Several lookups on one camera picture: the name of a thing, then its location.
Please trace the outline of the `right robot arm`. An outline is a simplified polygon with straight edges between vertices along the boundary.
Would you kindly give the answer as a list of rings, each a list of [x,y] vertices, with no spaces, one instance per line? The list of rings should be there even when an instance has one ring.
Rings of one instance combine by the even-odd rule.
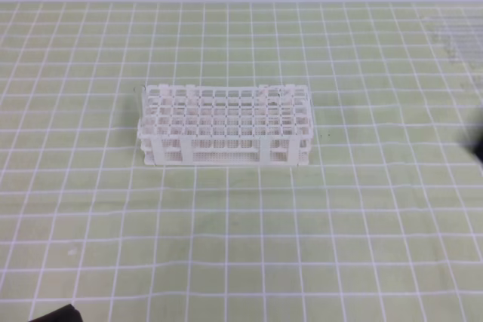
[[[476,109],[470,116],[466,126],[464,149],[480,164],[483,163],[483,115],[482,108]]]

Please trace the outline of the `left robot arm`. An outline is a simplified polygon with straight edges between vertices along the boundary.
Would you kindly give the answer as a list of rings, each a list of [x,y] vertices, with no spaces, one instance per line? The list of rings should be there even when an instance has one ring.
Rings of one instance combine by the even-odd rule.
[[[83,321],[81,312],[72,304],[74,293],[32,299],[28,321]]]

